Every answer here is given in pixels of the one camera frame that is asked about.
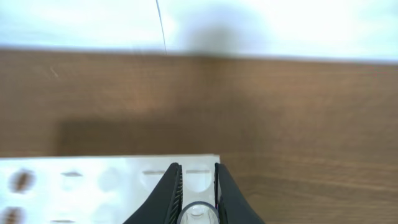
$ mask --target wood grain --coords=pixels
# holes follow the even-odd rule
[[[221,155],[268,224],[398,223],[398,66],[0,52],[0,156]]]

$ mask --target brown tabletop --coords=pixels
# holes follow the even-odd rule
[[[0,156],[202,153],[268,224],[398,223],[398,66],[0,52]]]

